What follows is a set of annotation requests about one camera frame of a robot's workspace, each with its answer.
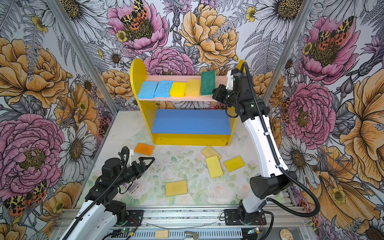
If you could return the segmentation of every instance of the sponge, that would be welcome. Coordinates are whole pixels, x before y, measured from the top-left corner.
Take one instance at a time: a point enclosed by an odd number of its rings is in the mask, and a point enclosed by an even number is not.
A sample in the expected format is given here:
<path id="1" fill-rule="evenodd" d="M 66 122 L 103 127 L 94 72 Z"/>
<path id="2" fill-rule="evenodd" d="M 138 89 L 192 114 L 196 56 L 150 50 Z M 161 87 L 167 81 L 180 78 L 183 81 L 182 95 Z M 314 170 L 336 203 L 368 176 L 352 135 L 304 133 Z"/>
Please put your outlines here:
<path id="1" fill-rule="evenodd" d="M 141 85 L 137 98 L 153 98 L 158 82 L 144 81 Z"/>
<path id="2" fill-rule="evenodd" d="M 166 183 L 166 196 L 174 196 L 187 194 L 187 181 L 168 182 Z"/>
<path id="3" fill-rule="evenodd" d="M 201 80 L 200 79 L 189 79 L 187 82 L 187 88 L 185 90 L 185 95 L 189 97 L 198 97 L 200 96 Z"/>
<path id="4" fill-rule="evenodd" d="M 151 145 L 144 144 L 144 143 L 139 143 L 136 146 L 134 152 L 144 154 L 147 156 L 151 156 L 154 149 L 155 149 L 155 146 L 151 146 Z"/>
<path id="5" fill-rule="evenodd" d="M 201 73 L 201 95 L 212 95 L 212 90 L 216 87 L 216 72 L 209 71 Z"/>
<path id="6" fill-rule="evenodd" d="M 218 154 L 211 146 L 207 146 L 206 148 L 204 148 L 201 153 L 205 156 L 205 157 L 212 157 L 212 156 L 217 156 L 217 158 L 220 160 L 221 159 L 221 156 L 220 154 Z"/>
<path id="7" fill-rule="evenodd" d="M 173 81 L 168 80 L 160 81 L 155 91 L 155 97 L 169 98 L 169 91 L 172 87 L 172 83 Z"/>
<path id="8" fill-rule="evenodd" d="M 187 87 L 187 83 L 173 83 L 170 88 L 170 96 L 171 97 L 185 97 L 185 88 Z"/>
<path id="9" fill-rule="evenodd" d="M 209 174 L 211 175 L 211 178 L 220 177 L 224 175 L 217 156 L 208 157 L 205 159 L 205 162 L 207 163 L 207 167 L 209 170 Z"/>
<path id="10" fill-rule="evenodd" d="M 228 161 L 225 161 L 224 165 L 227 168 L 228 172 L 232 172 L 232 171 L 234 171 L 236 169 L 244 167 L 245 163 L 244 163 L 243 159 L 241 159 L 240 156 L 237 156 L 237 157 L 232 158 L 232 159 L 230 159 Z"/>

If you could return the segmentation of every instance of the blue shelf board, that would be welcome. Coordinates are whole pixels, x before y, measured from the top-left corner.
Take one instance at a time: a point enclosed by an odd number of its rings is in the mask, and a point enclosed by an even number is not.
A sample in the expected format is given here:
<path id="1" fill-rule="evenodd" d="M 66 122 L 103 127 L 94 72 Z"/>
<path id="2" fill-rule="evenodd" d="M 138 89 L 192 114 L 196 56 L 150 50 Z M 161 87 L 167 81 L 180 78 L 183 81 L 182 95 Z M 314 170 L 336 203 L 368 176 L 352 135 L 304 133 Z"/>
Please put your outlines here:
<path id="1" fill-rule="evenodd" d="M 231 135 L 222 110 L 158 109 L 152 133 Z"/>

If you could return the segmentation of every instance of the blue sponge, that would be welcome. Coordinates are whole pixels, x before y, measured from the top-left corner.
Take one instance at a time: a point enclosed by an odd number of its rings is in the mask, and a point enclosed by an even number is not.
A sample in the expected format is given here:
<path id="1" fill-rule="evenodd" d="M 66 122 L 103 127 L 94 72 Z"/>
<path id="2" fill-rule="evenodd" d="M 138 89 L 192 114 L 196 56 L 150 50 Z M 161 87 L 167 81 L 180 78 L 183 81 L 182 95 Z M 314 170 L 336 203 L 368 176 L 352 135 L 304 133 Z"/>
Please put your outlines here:
<path id="1" fill-rule="evenodd" d="M 170 97 L 169 91 L 170 91 L 170 88 L 172 87 L 172 83 L 173 81 L 168 81 L 168 80 L 160 81 L 155 91 L 155 97 L 169 98 Z"/>
<path id="2" fill-rule="evenodd" d="M 141 85 L 139 94 L 137 97 L 140 98 L 153 98 L 153 95 L 155 94 L 155 90 L 157 87 L 157 84 L 159 82 L 156 81 L 144 81 Z"/>

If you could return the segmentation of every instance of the yellow sponge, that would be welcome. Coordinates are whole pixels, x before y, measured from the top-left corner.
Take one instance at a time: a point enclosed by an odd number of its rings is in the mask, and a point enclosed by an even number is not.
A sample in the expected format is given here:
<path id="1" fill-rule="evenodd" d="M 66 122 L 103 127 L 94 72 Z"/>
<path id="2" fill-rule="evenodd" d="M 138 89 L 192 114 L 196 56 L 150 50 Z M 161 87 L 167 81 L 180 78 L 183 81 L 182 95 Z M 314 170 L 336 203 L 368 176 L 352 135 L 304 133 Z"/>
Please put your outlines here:
<path id="1" fill-rule="evenodd" d="M 205 159 L 209 174 L 211 178 L 223 176 L 223 170 L 221 169 L 220 162 L 218 161 L 217 156 L 208 157 Z"/>
<path id="2" fill-rule="evenodd" d="M 221 156 L 220 154 L 218 154 L 211 146 L 207 146 L 206 148 L 204 148 L 201 153 L 205 156 L 205 157 L 212 157 L 212 156 L 217 156 L 217 158 L 220 160 L 221 159 Z"/>
<path id="3" fill-rule="evenodd" d="M 245 166 L 244 161 L 241 159 L 240 156 L 237 156 L 235 158 L 232 158 L 228 161 L 224 162 L 225 167 L 227 168 L 228 172 L 232 172 L 236 169 L 239 169 L 241 167 Z"/>
<path id="4" fill-rule="evenodd" d="M 189 97 L 200 96 L 201 80 L 189 79 L 187 82 L 187 88 L 185 89 L 185 95 Z"/>
<path id="5" fill-rule="evenodd" d="M 166 196 L 174 196 L 187 194 L 187 181 L 169 182 L 166 183 Z"/>
<path id="6" fill-rule="evenodd" d="M 169 95 L 171 97 L 185 97 L 185 88 L 187 87 L 187 83 L 173 83 L 170 88 Z"/>

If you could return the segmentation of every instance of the mounting plate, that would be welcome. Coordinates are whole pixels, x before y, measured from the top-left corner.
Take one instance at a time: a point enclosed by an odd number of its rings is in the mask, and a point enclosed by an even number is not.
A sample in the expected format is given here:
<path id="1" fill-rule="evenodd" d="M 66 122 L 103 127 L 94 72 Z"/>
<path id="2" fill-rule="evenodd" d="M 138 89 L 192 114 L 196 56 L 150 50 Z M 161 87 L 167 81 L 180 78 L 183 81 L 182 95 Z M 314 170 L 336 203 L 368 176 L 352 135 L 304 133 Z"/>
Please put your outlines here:
<path id="1" fill-rule="evenodd" d="M 254 214 L 255 214 L 254 220 L 247 225 L 261 225 L 261 222 L 259 219 L 262 220 L 263 225 L 266 225 L 266 219 L 263 213 L 256 212 Z M 237 209 L 224 209 L 224 217 L 225 217 L 225 224 L 227 226 L 245 225 L 243 222 L 240 221 L 240 215 Z"/>

